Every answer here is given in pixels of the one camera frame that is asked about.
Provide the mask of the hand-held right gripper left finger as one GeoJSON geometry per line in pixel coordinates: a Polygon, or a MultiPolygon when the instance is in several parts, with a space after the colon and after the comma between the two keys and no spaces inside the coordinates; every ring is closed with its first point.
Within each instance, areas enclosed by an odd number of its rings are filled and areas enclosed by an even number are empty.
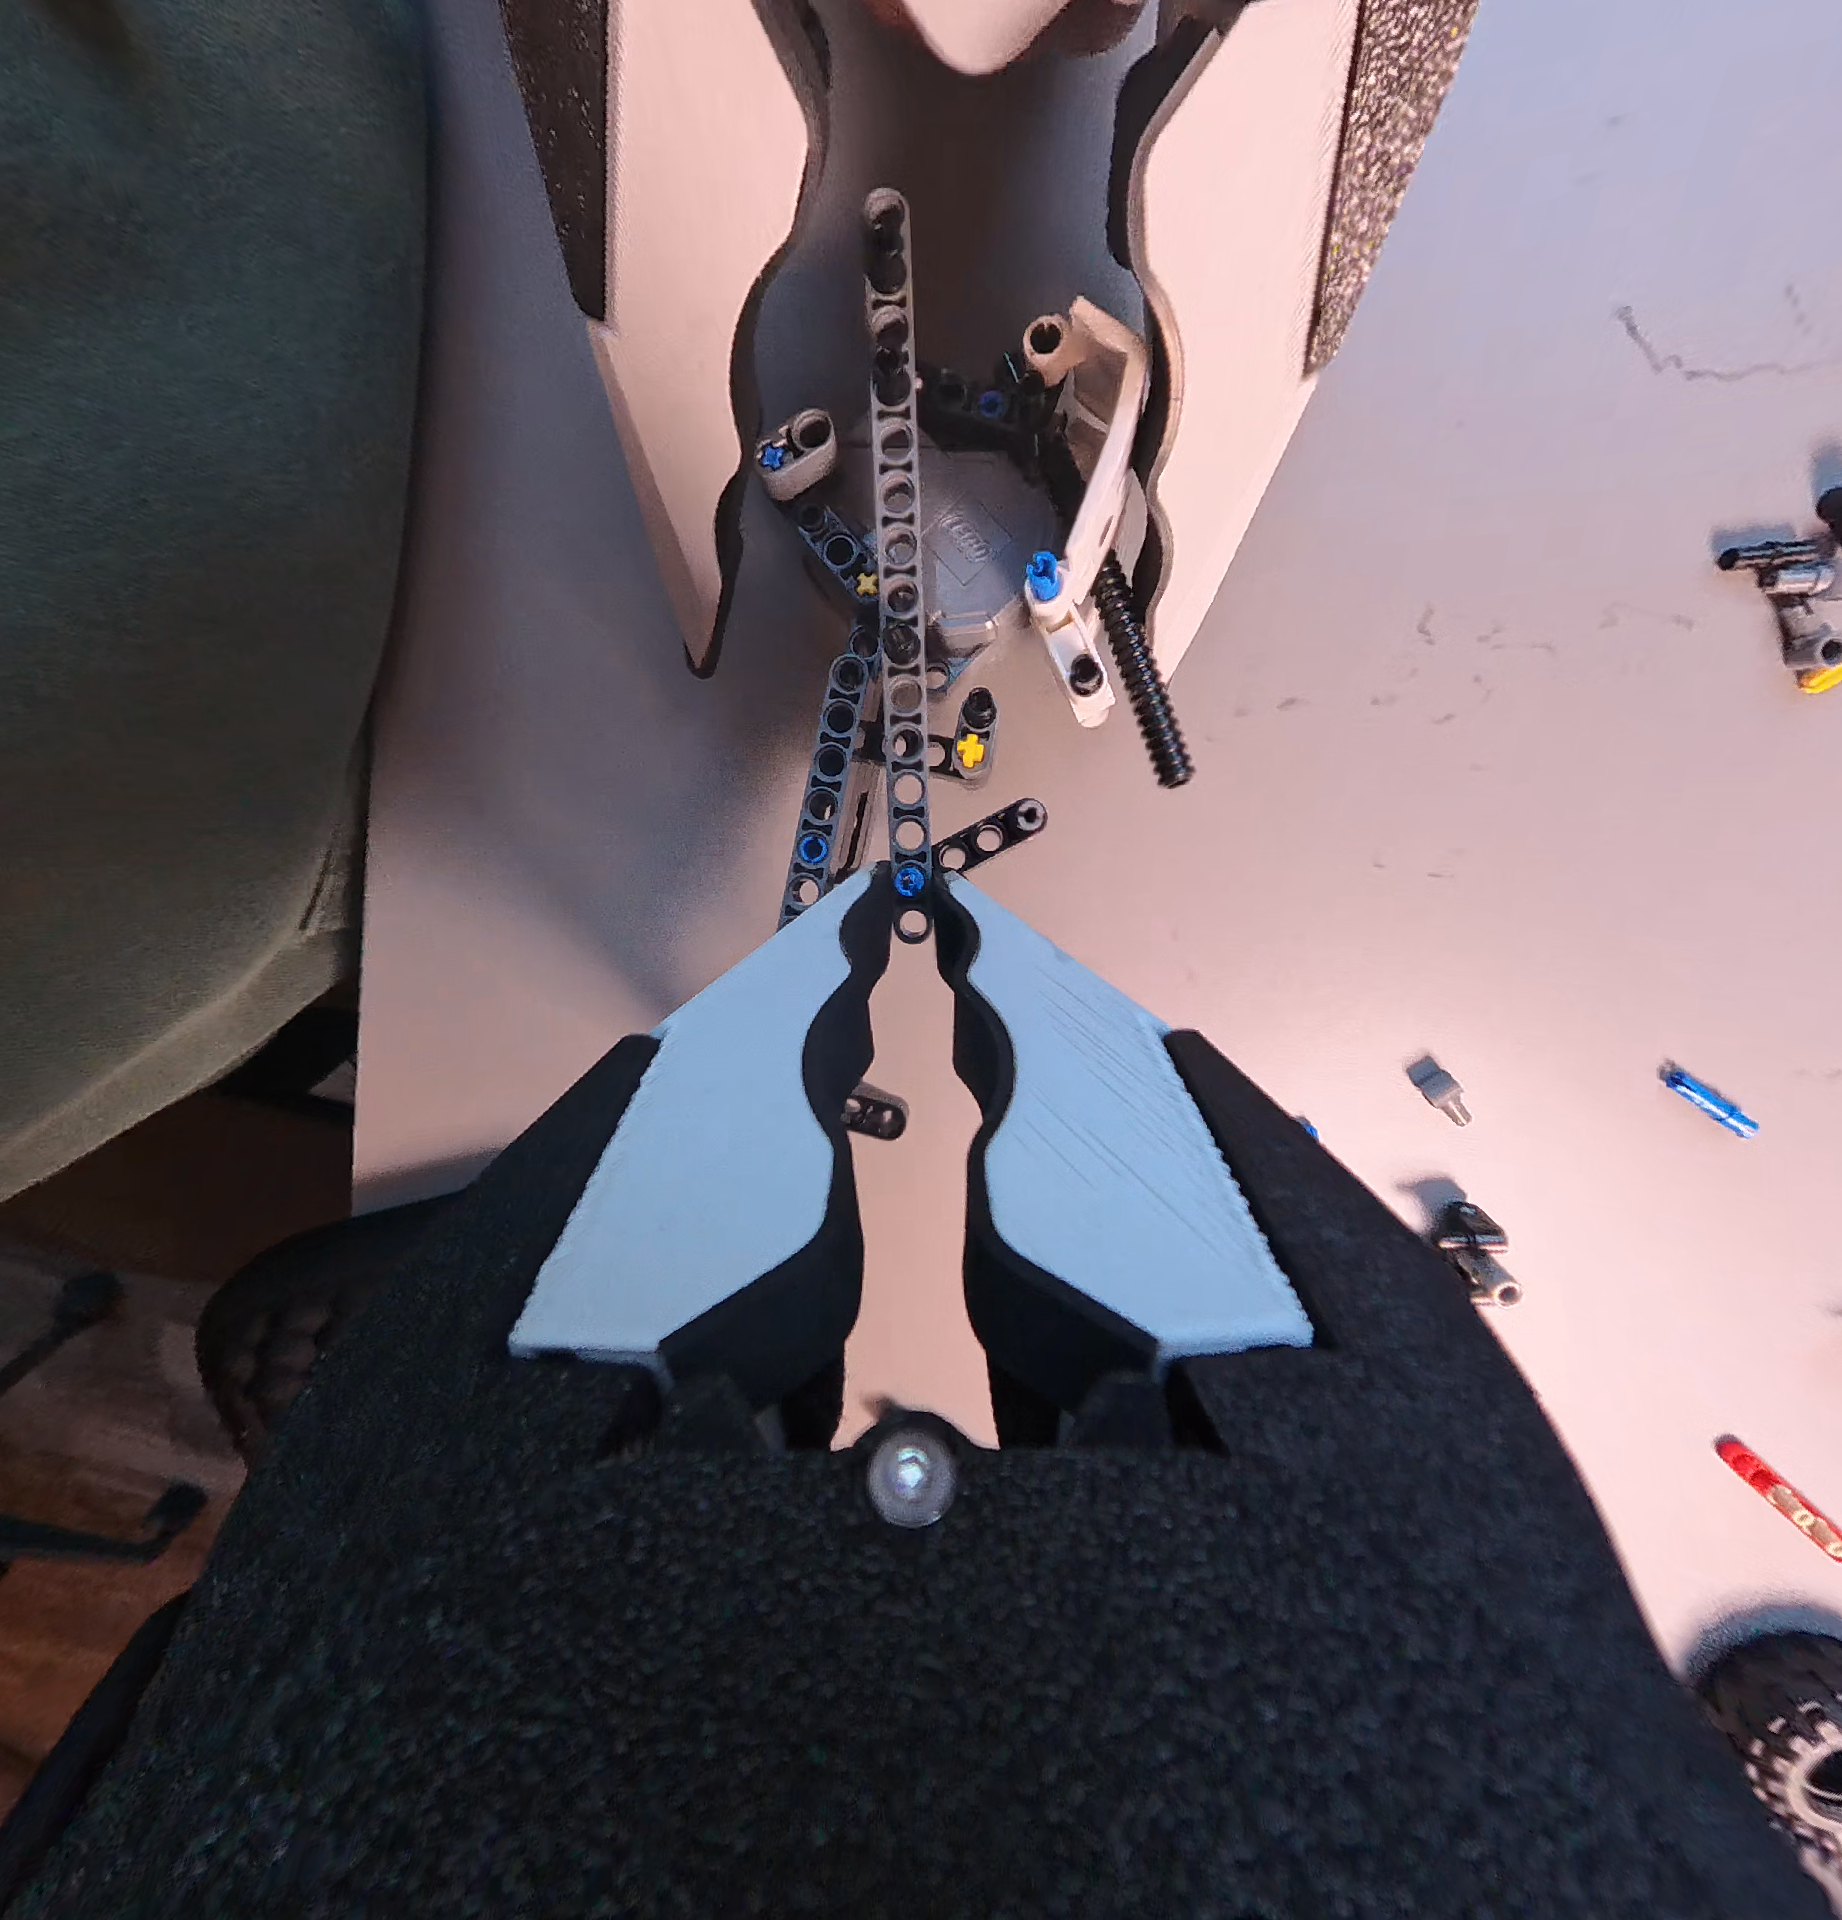
{"type": "Polygon", "coordinates": [[[648,1058],[508,1335],[516,1358],[723,1377],[829,1449],[863,1234],[841,1123],[874,1056],[889,870],[840,883],[648,1034],[648,1058]]]}

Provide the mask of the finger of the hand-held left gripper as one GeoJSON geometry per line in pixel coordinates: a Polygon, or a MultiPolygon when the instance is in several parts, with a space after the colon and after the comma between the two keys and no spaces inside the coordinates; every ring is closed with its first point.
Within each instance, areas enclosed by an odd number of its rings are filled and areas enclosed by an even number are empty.
{"type": "Polygon", "coordinates": [[[603,299],[588,323],[693,675],[714,675],[763,431],[764,289],[817,190],[829,57],[809,5],[609,7],[603,299]]]}
{"type": "Polygon", "coordinates": [[[1314,391],[1354,1],[1163,5],[1122,88],[1125,253],[1148,301],[1141,463],[1176,669],[1314,391]]]}

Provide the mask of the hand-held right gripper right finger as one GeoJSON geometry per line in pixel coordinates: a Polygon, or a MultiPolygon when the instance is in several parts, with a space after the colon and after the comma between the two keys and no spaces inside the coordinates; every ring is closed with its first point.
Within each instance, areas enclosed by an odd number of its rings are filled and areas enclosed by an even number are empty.
{"type": "Polygon", "coordinates": [[[1169,1027],[963,877],[937,890],[953,1065],[982,1110],[963,1296],[999,1443],[1054,1447],[1100,1383],[1316,1339],[1169,1027]]]}

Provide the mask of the black toy truck chassis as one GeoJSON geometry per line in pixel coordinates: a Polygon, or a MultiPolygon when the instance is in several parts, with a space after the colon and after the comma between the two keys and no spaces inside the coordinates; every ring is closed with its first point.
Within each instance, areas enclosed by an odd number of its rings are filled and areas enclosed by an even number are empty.
{"type": "MultiPolygon", "coordinates": [[[[917,375],[929,778],[989,778],[1000,709],[971,672],[1005,641],[1037,637],[1080,724],[1107,718],[1116,675],[1155,778],[1187,784],[1194,759],[1128,578],[1148,529],[1133,472],[1146,343],[1078,295],[1028,323],[988,379],[929,360],[917,375]]],[[[861,866],[872,804],[887,795],[876,526],[844,510],[841,436],[827,412],[793,414],[751,451],[812,576],[851,616],[789,858],[789,925],[861,866]]]]}

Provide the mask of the long grey holed beam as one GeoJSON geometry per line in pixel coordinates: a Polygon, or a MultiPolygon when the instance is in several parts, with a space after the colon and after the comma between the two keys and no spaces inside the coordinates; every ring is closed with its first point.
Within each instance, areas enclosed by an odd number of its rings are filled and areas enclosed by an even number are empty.
{"type": "Polygon", "coordinates": [[[934,832],[908,201],[879,187],[861,216],[894,931],[918,944],[934,929],[934,832]]]}

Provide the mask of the grey elbow connector with pin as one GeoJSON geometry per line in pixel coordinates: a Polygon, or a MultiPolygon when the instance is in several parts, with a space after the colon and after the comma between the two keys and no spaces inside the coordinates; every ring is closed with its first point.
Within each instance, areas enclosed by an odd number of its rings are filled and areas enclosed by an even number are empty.
{"type": "Polygon", "coordinates": [[[1748,574],[1769,599],[1811,599],[1837,578],[1832,538],[1750,539],[1715,555],[1717,569],[1748,574]]]}

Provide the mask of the grey desk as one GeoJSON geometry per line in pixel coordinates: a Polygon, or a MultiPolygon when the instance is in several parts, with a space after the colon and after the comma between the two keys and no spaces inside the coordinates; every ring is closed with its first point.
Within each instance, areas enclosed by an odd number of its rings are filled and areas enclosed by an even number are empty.
{"type": "MultiPolygon", "coordinates": [[[[764,513],[692,679],[493,5],[434,5],[427,447],[383,685],[357,1207],[473,1178],[775,924],[836,623],[764,513]]],[[[1158,791],[1028,648],[982,885],[1414,1228],[1463,1192],[1665,1655],[1842,1631],[1842,687],[1735,539],[1842,480],[1842,5],[1485,5],[1176,682],[1158,791]],[[1452,1124],[1412,1086],[1436,1056],[1452,1124]],[[1737,1140],[1674,1063],[1760,1123],[1737,1140]]]]}

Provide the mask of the dark pin connector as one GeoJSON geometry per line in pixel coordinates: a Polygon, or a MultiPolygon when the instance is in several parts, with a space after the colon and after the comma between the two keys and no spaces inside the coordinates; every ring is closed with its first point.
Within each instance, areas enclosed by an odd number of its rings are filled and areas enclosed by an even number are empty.
{"type": "Polygon", "coordinates": [[[1447,1199],[1432,1221],[1432,1244],[1452,1264],[1473,1304],[1516,1304],[1524,1290],[1502,1266],[1511,1237],[1468,1198],[1447,1199]]]}

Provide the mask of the long blue pin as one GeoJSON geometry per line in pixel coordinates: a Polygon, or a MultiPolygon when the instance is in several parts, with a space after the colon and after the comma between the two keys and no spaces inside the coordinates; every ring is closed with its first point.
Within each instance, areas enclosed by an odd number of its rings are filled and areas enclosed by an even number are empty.
{"type": "Polygon", "coordinates": [[[1689,1073],[1687,1070],[1665,1063],[1658,1071],[1659,1083],[1682,1102],[1685,1102],[1693,1110],[1703,1115],[1713,1124],[1723,1128],[1729,1136],[1737,1140],[1753,1140],[1760,1134],[1760,1123],[1750,1117],[1735,1099],[1720,1092],[1709,1083],[1689,1073]]]}

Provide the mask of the red beam with tan pins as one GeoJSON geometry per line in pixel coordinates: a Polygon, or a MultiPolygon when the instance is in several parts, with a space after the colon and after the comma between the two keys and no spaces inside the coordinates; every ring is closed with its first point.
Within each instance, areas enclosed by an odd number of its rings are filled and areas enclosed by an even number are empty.
{"type": "Polygon", "coordinates": [[[1776,1469],[1763,1453],[1753,1450],[1743,1439],[1729,1433],[1715,1439],[1715,1455],[1760,1500],[1795,1525],[1803,1539],[1818,1548],[1824,1557],[1842,1564],[1842,1528],[1817,1501],[1806,1497],[1789,1477],[1776,1469]]]}

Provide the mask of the black rubber tyre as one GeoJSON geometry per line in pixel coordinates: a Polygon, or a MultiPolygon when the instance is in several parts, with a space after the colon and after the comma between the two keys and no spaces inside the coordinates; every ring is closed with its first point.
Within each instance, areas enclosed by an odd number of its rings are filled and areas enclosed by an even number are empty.
{"type": "Polygon", "coordinates": [[[1760,1634],[1697,1683],[1755,1797],[1801,1861],[1842,1891],[1842,1640],[1760,1634]]]}

